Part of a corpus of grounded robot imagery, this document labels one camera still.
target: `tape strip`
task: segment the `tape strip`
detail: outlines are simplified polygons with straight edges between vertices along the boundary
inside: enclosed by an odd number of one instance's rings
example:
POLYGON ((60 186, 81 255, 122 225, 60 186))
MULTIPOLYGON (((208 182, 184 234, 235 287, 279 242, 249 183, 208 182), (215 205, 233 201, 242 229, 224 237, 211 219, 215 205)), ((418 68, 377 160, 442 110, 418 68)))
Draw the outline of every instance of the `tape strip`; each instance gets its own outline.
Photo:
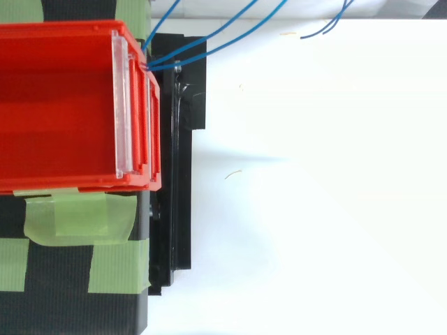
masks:
POLYGON ((28 239, 0 239, 0 291, 25 291, 28 248, 28 239))
POLYGON ((13 191, 16 197, 33 197, 36 195, 50 194, 75 194, 79 193, 77 188, 55 188, 51 190, 31 190, 31 191, 13 191))
POLYGON ((150 17, 148 0, 117 0, 115 19, 124 21, 135 39, 146 39, 147 13, 150 17))
POLYGON ((139 295, 148 287, 148 239, 94 247, 89 293, 139 295))
POLYGON ((91 246, 128 241, 137 197, 105 193, 29 198, 24 233, 42 246, 91 246))
POLYGON ((1 0, 1 23, 43 22, 41 0, 1 0))

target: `black fabric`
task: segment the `black fabric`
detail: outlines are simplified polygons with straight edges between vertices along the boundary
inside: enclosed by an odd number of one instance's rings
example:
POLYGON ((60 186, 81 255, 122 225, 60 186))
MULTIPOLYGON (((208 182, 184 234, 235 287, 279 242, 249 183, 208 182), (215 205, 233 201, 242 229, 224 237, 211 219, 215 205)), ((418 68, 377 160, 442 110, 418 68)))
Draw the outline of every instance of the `black fabric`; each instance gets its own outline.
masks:
POLYGON ((24 239, 25 208, 23 198, 0 196, 0 239, 24 239))
POLYGON ((44 21, 113 20, 117 0, 42 0, 42 7, 44 21))
POLYGON ((446 19, 447 18, 447 0, 439 0, 433 7, 425 14, 424 19, 446 19))
MULTIPOLYGON (((149 237, 149 192, 137 196, 133 240, 149 237)), ((25 211, 22 198, 0 197, 0 238, 24 238, 25 211)), ((0 292, 0 334, 141 334, 148 291, 88 293, 92 255, 93 246, 51 248, 30 241, 24 292, 0 292)))

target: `blue wire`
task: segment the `blue wire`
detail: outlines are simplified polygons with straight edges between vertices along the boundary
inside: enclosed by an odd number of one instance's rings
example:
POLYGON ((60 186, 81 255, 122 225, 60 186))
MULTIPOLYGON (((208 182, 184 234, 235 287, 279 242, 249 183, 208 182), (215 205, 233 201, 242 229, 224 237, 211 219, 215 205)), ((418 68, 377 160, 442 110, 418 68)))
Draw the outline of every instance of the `blue wire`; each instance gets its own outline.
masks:
MULTIPOLYGON (((346 9, 348 9, 348 7, 349 7, 350 5, 352 5, 353 2, 354 2, 354 0, 351 0, 350 2, 348 2, 348 4, 347 4, 345 7, 343 7, 342 11, 341 11, 340 13, 338 13, 338 15, 337 15, 336 17, 334 17, 334 18, 333 18, 327 25, 325 25, 321 30, 318 30, 316 33, 313 33, 312 35, 301 36, 301 39, 304 40, 304 39, 306 39, 306 38, 311 38, 311 37, 317 36, 318 34, 324 32, 324 31, 325 31, 325 30, 326 30, 332 23, 334 23, 335 21, 337 21, 337 23, 338 23, 338 21, 340 20, 340 18, 343 16, 344 12, 346 11, 346 9)), ((332 29, 334 29, 334 27, 335 27, 336 24, 334 24, 334 26, 333 26, 332 28, 330 28, 327 32, 329 32, 329 31, 331 31, 332 29)))
POLYGON ((149 71, 160 71, 160 70, 166 70, 169 68, 175 68, 178 66, 183 66, 183 65, 187 65, 190 63, 193 63, 195 61, 198 61, 200 59, 204 59, 208 56, 210 56, 211 54, 214 54, 222 49, 225 49, 226 47, 239 42, 240 40, 242 40, 243 38, 247 37, 248 35, 252 34, 253 32, 255 32, 256 30, 258 30, 261 26, 263 26, 267 21, 269 21, 280 9, 282 6, 284 6, 286 4, 288 0, 283 0, 264 20, 262 20, 261 22, 259 22, 256 26, 254 26, 253 28, 251 28, 250 30, 248 30, 248 32, 242 34, 241 36, 235 38, 234 40, 231 40, 230 42, 221 45, 220 47, 217 47, 214 50, 211 50, 209 52, 206 52, 204 54, 199 54, 195 57, 192 57, 190 59, 187 59, 186 61, 181 61, 179 63, 175 63, 175 64, 168 64, 168 65, 163 65, 163 66, 156 66, 155 68, 149 68, 149 71))
MULTIPOLYGON (((347 3, 348 3, 348 0, 344 0, 342 10, 344 10, 344 9, 346 8, 346 4, 347 4, 347 3)), ((340 13, 337 14, 336 18, 337 18, 337 21, 335 21, 335 23, 333 24, 333 26, 330 27, 328 30, 326 30, 326 31, 323 33, 323 35, 326 35, 329 31, 333 30, 333 29, 335 28, 335 26, 337 26, 338 21, 340 21, 340 19, 342 18, 342 16, 340 15, 340 13)))
POLYGON ((197 45, 199 45, 201 43, 204 43, 205 41, 209 40, 210 38, 215 37, 217 34, 219 34, 224 29, 228 28, 232 23, 234 23, 234 21, 236 21, 239 17, 241 17, 242 14, 247 12, 256 2, 258 2, 258 0, 253 0, 251 3, 249 3, 247 5, 247 7, 242 9, 238 14, 236 14, 235 17, 233 17, 230 21, 225 23, 220 29, 217 29, 214 33, 211 33, 210 35, 208 35, 206 37, 203 37, 200 40, 196 40, 196 41, 194 41, 192 43, 189 43, 188 45, 185 45, 184 47, 181 47, 180 49, 175 50, 174 52, 171 52, 170 54, 166 55, 163 58, 157 59, 156 61, 151 61, 149 63, 149 66, 154 66, 154 65, 163 63, 164 61, 167 61, 167 60, 173 58, 174 56, 177 56, 178 54, 181 54, 182 52, 185 52, 185 51, 191 49, 192 47, 195 47, 195 46, 197 46, 197 45))
POLYGON ((163 22, 166 21, 166 19, 168 18, 168 16, 173 12, 173 10, 175 9, 175 7, 179 4, 180 0, 175 0, 175 3, 169 8, 169 10, 165 13, 165 15, 161 18, 160 22, 155 26, 154 30, 152 30, 151 34, 149 35, 149 37, 147 38, 145 44, 143 45, 143 47, 141 48, 143 50, 143 52, 146 51, 147 47, 149 46, 149 44, 151 43, 152 39, 154 38, 155 34, 157 33, 157 31, 160 29, 160 26, 163 24, 163 22))

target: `orange storage bin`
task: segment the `orange storage bin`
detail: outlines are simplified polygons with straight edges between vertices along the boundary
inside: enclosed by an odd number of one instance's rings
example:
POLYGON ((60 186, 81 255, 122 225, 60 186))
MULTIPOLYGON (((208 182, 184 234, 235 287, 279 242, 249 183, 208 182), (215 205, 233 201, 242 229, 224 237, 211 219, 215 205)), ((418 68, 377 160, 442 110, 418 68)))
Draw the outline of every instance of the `orange storage bin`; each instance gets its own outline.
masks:
POLYGON ((159 86, 123 22, 0 25, 0 193, 161 187, 159 86))

